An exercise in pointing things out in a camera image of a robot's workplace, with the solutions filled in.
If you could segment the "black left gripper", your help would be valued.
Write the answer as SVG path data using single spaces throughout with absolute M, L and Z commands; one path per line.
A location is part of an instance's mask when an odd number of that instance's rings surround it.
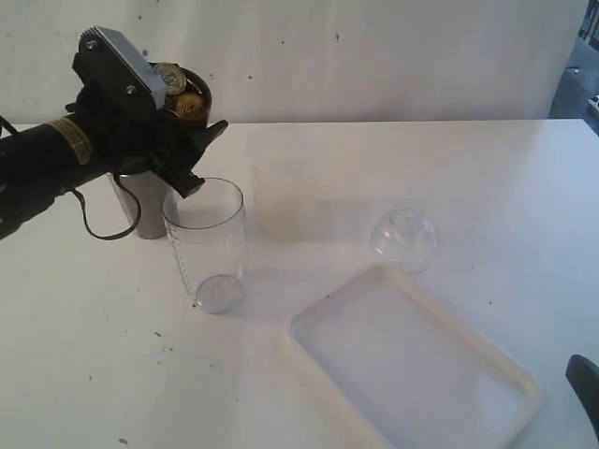
M 203 157 L 228 121 L 208 127 L 183 125 L 156 109 L 138 82 L 108 84 L 84 62 L 78 49 L 72 68 L 82 88 L 66 111 L 91 140 L 93 157 L 115 175 L 151 171 L 181 197 L 197 192 L 205 180 L 192 172 L 190 162 Z

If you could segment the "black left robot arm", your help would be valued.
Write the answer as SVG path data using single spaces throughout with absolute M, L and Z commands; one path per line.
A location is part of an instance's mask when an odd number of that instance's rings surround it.
M 25 131 L 1 127 L 1 236 L 47 210 L 56 197 L 107 173 L 151 171 L 183 197 L 204 180 L 192 169 L 224 129 L 170 118 L 115 50 L 86 38 L 73 69 L 83 82 L 68 115 Z

